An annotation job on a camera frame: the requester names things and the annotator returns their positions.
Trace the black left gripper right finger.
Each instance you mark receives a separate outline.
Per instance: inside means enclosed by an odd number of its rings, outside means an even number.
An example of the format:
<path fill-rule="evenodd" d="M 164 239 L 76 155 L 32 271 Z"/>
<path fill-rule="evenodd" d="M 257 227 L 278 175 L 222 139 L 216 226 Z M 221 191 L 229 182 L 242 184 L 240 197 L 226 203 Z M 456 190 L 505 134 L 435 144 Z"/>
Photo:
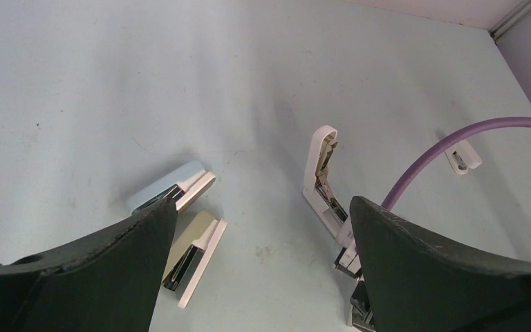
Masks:
<path fill-rule="evenodd" d="M 376 331 L 531 331 L 531 262 L 459 243 L 355 196 L 362 280 Z"/>

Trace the white small stapler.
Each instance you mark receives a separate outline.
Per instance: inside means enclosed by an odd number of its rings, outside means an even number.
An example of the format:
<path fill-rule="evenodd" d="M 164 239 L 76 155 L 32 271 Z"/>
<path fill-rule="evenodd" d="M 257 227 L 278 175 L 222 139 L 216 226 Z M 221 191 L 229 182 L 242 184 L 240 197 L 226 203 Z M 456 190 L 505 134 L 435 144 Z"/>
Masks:
<path fill-rule="evenodd" d="M 446 149 L 445 155 L 453 171 L 460 176 L 470 169 L 476 169 L 483 162 L 467 140 L 461 140 Z"/>

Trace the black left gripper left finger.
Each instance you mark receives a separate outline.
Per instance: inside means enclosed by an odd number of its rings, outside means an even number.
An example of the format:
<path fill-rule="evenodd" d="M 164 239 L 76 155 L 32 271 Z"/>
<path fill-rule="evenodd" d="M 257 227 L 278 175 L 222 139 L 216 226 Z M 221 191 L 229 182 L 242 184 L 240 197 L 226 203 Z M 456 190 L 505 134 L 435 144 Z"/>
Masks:
<path fill-rule="evenodd" d="M 163 199 L 62 246 L 0 264 L 0 331 L 147 331 L 178 213 Z"/>

